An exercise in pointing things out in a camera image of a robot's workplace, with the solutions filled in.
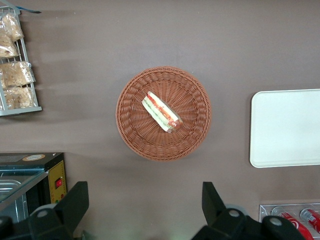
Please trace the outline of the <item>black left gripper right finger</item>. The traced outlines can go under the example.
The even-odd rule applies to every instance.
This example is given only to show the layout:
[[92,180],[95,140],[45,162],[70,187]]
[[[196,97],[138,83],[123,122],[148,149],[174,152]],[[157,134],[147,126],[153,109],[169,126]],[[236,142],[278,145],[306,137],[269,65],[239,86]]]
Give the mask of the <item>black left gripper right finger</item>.
[[202,211],[206,220],[194,240],[260,240],[261,224],[241,210],[226,207],[212,182],[202,183]]

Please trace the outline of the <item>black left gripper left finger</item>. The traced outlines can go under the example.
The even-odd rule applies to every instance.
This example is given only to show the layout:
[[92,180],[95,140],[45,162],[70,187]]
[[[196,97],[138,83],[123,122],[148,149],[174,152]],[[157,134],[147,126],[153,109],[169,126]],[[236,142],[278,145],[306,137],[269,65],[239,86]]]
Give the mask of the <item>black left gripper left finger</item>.
[[28,218],[31,238],[72,240],[73,233],[88,208],[88,183],[79,181],[55,206],[42,206]]

